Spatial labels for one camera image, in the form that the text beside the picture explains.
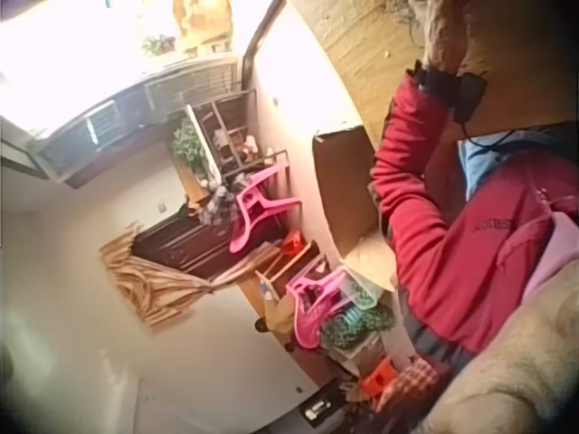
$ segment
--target plaid cloth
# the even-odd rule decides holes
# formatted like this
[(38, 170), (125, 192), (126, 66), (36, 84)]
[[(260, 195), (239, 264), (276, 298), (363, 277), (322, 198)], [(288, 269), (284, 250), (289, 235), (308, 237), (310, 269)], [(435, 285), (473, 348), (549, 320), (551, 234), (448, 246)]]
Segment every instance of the plaid cloth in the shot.
[(375, 411), (381, 411), (386, 405), (394, 409), (408, 400), (417, 401), (440, 380), (440, 373), (424, 359), (415, 356), (411, 365), (384, 388), (382, 396), (375, 405)]
[(245, 188), (249, 176), (238, 174), (228, 184), (214, 186), (213, 196), (209, 203), (199, 212), (199, 220), (208, 226), (221, 226), (233, 223), (239, 217), (239, 209), (235, 197)]

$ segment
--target red sleeve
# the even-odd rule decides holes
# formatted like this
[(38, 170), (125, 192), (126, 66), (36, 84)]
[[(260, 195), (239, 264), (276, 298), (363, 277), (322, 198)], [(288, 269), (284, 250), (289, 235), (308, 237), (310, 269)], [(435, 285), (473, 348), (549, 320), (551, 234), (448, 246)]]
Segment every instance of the red sleeve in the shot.
[(422, 179), (448, 113), (406, 75), (392, 100), (372, 170), (380, 212), (394, 233), (398, 279), (411, 291), (426, 278), (448, 230)]

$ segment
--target wooden cabinet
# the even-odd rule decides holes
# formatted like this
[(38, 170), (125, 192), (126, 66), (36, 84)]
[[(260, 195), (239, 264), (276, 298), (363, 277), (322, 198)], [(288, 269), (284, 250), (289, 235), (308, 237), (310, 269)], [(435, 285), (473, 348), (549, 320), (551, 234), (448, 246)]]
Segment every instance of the wooden cabinet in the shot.
[(264, 241), (279, 240), (287, 234), (278, 219), (265, 219), (255, 227), (247, 246), (233, 254), (229, 251), (232, 229), (232, 224), (207, 226), (178, 212), (140, 233), (133, 244), (133, 254), (199, 278), (211, 278)]

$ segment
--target pink plastic chair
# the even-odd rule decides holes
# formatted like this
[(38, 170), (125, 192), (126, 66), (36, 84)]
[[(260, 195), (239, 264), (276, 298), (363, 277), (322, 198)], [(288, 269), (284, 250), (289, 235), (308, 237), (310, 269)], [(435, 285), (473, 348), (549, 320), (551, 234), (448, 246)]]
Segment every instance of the pink plastic chair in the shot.
[[(339, 292), (340, 284), (346, 276), (344, 269), (335, 269), (332, 273), (320, 280), (305, 277), (319, 264), (321, 259), (323, 259), (323, 257), (318, 256), (312, 260), (286, 286), (286, 289), (296, 300), (294, 334), (299, 344), (308, 349), (319, 346), (319, 329), (324, 321), (350, 302), (347, 298), (338, 302), (333, 301), (334, 295)], [(307, 288), (318, 288), (318, 298), (308, 310), (306, 310), (303, 302)]]
[[(245, 247), (252, 233), (252, 229), (257, 223), (272, 215), (285, 212), (289, 208), (301, 203), (301, 200), (297, 197), (274, 200), (267, 199), (259, 189), (259, 185), (263, 181), (288, 166), (288, 163), (279, 163), (251, 175), (247, 186), (237, 194), (235, 199), (239, 206), (241, 218), (237, 219), (233, 226), (232, 240), (229, 243), (229, 251), (231, 253), (237, 253)], [(260, 205), (262, 211), (257, 216), (251, 215), (250, 211), (256, 205)]]

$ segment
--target red jacket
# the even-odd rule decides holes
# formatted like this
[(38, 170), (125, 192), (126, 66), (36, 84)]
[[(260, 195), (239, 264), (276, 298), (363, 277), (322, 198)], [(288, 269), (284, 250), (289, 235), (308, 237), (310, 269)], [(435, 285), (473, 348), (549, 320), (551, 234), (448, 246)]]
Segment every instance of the red jacket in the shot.
[(561, 157), (519, 151), (449, 227), (422, 180), (448, 116), (406, 76), (394, 95), (372, 179), (394, 233), (409, 335), (419, 353), (460, 369), (520, 305), (553, 229), (550, 212), (577, 218), (579, 176)]

